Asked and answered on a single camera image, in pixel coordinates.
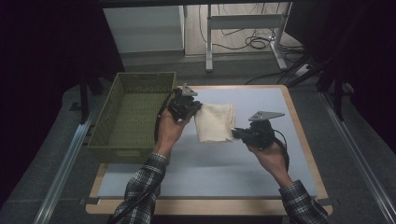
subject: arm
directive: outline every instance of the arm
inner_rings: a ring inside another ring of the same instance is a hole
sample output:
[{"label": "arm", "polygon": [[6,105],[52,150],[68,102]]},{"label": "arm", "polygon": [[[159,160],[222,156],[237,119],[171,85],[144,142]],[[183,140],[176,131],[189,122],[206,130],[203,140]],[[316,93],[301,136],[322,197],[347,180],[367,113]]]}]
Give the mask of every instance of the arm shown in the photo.
[{"label": "arm", "polygon": [[312,200],[300,180],[293,182],[286,170],[281,148],[277,143],[265,149],[247,146],[280,186],[282,202],[290,219],[301,224],[326,223],[327,212],[316,201]]},{"label": "arm", "polygon": [[163,111],[158,131],[158,141],[153,152],[142,168],[128,182],[124,201],[116,208],[114,217],[136,203],[142,194],[148,192],[148,196],[116,223],[150,223],[154,213],[155,201],[160,195],[160,185],[166,171],[166,159],[170,156],[173,144],[181,136],[189,121],[189,119],[185,119],[181,122],[175,122],[169,111]]}]

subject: aluminum rail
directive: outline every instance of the aluminum rail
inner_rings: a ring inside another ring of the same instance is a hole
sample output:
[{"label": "aluminum rail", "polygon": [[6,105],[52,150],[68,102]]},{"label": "aluminum rail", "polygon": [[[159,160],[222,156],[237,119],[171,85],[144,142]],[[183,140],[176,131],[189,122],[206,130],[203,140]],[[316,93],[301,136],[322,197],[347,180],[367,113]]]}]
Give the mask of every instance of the aluminum rail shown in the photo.
[{"label": "aluminum rail", "polygon": [[372,192],[376,202],[378,203],[378,206],[381,209],[382,214],[384,215],[385,219],[389,224],[395,224],[396,210],[395,210],[395,206],[392,203],[391,198],[386,193],[382,184],[375,177],[375,174],[373,173],[366,159],[364,159],[363,154],[361,153],[358,145],[356,144],[355,140],[353,139],[352,135],[347,129],[345,123],[340,121],[338,117],[335,115],[334,111],[332,110],[332,100],[329,98],[328,95],[325,95],[323,92],[320,92],[319,95],[323,100],[324,104],[326,105],[327,111],[332,119],[332,122],[334,123],[335,128],[343,138],[347,146],[347,149],[352,156],[353,161],[356,163],[358,170],[361,172],[361,175],[367,187]]},{"label": "aluminum rail", "polygon": [[79,124],[76,130],[76,133],[70,143],[69,148],[67,149],[64,159],[58,169],[58,172],[54,179],[52,180],[52,184],[49,187],[49,191],[41,204],[40,209],[35,217],[34,224],[47,224],[50,221],[52,213],[55,209],[55,206],[61,196],[62,191],[64,190],[64,184],[66,183],[67,178],[69,177],[70,171],[73,168],[73,164],[76,160],[76,157],[79,153],[81,145],[84,141],[84,137],[90,129],[90,125],[94,114],[96,113],[96,107],[98,106],[98,99],[91,99],[91,113],[88,116],[87,120],[83,124]]}]

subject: plaid sleeve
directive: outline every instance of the plaid sleeve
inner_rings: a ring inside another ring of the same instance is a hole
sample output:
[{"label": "plaid sleeve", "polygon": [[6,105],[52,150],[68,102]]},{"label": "plaid sleeve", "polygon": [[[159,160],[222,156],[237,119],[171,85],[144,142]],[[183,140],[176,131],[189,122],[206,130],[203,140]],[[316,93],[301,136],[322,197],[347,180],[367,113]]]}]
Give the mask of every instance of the plaid sleeve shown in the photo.
[{"label": "plaid sleeve", "polygon": [[279,190],[288,216],[295,223],[322,224],[327,223],[327,212],[309,196],[300,180],[289,187]]},{"label": "plaid sleeve", "polygon": [[[136,202],[137,198],[148,189],[159,185],[161,176],[166,170],[166,158],[162,155],[151,153],[148,160],[128,182],[125,190],[124,201],[116,208],[114,217]],[[159,186],[147,199],[139,203],[131,212],[123,217],[119,224],[145,223],[149,224],[154,214],[155,200],[160,195]]]}]

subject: hand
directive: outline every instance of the hand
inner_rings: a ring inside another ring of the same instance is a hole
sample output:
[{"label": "hand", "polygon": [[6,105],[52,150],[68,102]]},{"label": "hand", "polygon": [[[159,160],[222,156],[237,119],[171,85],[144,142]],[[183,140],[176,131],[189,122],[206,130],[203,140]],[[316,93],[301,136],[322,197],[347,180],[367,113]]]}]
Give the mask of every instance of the hand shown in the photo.
[{"label": "hand", "polygon": [[158,130],[158,141],[155,145],[154,152],[168,157],[173,144],[181,136],[184,127],[190,122],[190,119],[175,121],[172,114],[165,109],[161,115],[160,127]]},{"label": "hand", "polygon": [[264,149],[247,145],[247,149],[257,157],[260,165],[274,177],[281,188],[292,184],[286,170],[282,149],[277,143],[274,142],[271,146]]}]

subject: metal bracket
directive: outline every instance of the metal bracket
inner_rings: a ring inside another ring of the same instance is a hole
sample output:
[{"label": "metal bracket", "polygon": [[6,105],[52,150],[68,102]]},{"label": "metal bracket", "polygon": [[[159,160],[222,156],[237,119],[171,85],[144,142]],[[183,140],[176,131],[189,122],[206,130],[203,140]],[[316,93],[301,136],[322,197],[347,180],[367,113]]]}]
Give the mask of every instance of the metal bracket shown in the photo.
[{"label": "metal bracket", "polygon": [[266,112],[266,111],[258,111],[252,117],[250,117],[249,121],[262,121],[268,119],[274,119],[285,116],[285,113],[278,113],[278,112]]},{"label": "metal bracket", "polygon": [[197,96],[198,93],[196,91],[193,91],[187,83],[184,83],[183,89],[181,90],[181,95],[183,96]]}]

